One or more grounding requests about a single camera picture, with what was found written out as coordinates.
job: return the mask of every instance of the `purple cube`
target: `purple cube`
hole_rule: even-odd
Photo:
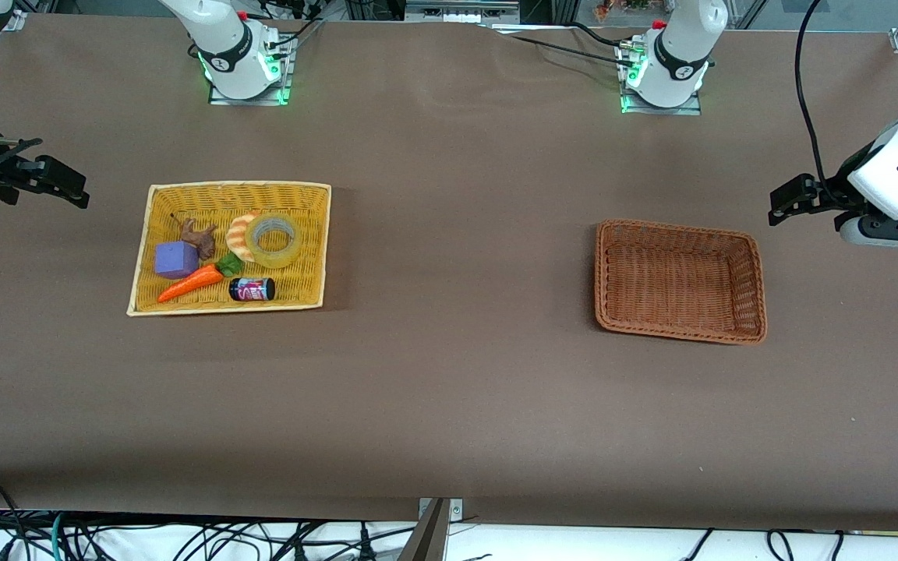
[[[192,244],[165,242],[154,248],[154,273],[160,277],[188,277],[199,268],[200,254]]]

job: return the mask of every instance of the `teal cable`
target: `teal cable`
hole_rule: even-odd
[[[54,525],[51,526],[51,552],[54,553],[54,561],[61,561],[61,551],[58,550],[58,533],[61,530],[61,513],[54,519]]]

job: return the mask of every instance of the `basket rim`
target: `basket rim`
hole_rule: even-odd
[[[608,267],[603,266],[606,262],[606,248],[609,245],[603,244],[603,234],[609,228],[616,226],[630,227],[648,227],[653,230],[663,231],[688,231],[688,233],[722,235],[723,237],[741,239],[745,242],[746,248],[751,253],[751,259],[755,263],[755,302],[758,313],[758,331],[752,335],[729,335],[713,334],[705,330],[696,330],[688,326],[669,326],[666,323],[628,323],[621,322],[619,319],[613,319],[606,313],[606,297],[608,292],[603,287],[608,281]],[[758,250],[758,242],[752,235],[745,231],[720,230],[719,228],[702,228],[680,226],[679,224],[656,223],[656,221],[640,221],[640,220],[624,220],[613,219],[602,221],[596,229],[595,241],[595,320],[605,330],[616,331],[616,333],[635,333],[646,335],[658,335],[658,337],[677,338],[678,340],[698,340],[708,342],[719,342],[720,344],[741,344],[753,345],[761,344],[767,338],[767,315],[764,301],[764,273],[762,259]]]
[[[318,291],[317,301],[307,305],[272,306],[272,308],[259,309],[174,309],[153,310],[153,312],[141,312],[136,309],[136,293],[140,280],[140,263],[143,262],[143,253],[147,246],[147,224],[150,221],[150,212],[154,206],[154,194],[162,189],[178,189],[192,187],[268,187],[269,185],[296,185],[296,187],[310,187],[324,189],[327,192],[327,209],[324,212],[324,234],[321,237],[321,288]],[[140,246],[138,259],[134,266],[134,284],[131,285],[131,301],[127,305],[127,316],[198,316],[204,313],[240,313],[240,312],[279,312],[289,309],[315,309],[324,305],[324,285],[327,283],[327,237],[331,230],[331,185],[323,182],[300,182],[278,180],[231,180],[231,181],[207,181],[207,182],[171,182],[171,184],[151,185],[147,189],[147,205],[143,211],[143,226],[140,228]]]

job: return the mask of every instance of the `yellow basket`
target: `yellow basket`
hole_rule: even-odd
[[[284,269],[245,263],[240,277],[270,277],[275,281],[271,301],[236,302],[228,294],[229,279],[199,288],[174,301],[157,303],[157,296],[174,280],[154,273],[154,248],[179,239],[179,223],[195,219],[196,229],[216,224],[214,258],[227,255],[225,236],[231,221],[252,210],[286,213],[302,232],[296,262]],[[143,233],[134,273],[128,316],[175,316],[193,313],[273,312],[320,308],[324,302],[324,262],[331,219],[331,185],[317,182],[187,182],[151,185],[143,215]]]

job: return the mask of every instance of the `table surface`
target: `table surface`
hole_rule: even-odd
[[[702,116],[671,118],[488,29],[328,23],[289,106],[225,108],[174,19],[31,16],[0,130],[92,205],[0,206],[0,479],[27,508],[898,528],[898,249],[767,226],[811,170],[794,39],[723,35]],[[804,63],[834,171],[898,117],[898,55],[812,35]],[[334,185],[323,309],[125,316],[147,188],[215,180]],[[752,234],[767,341],[601,330],[612,217]]]

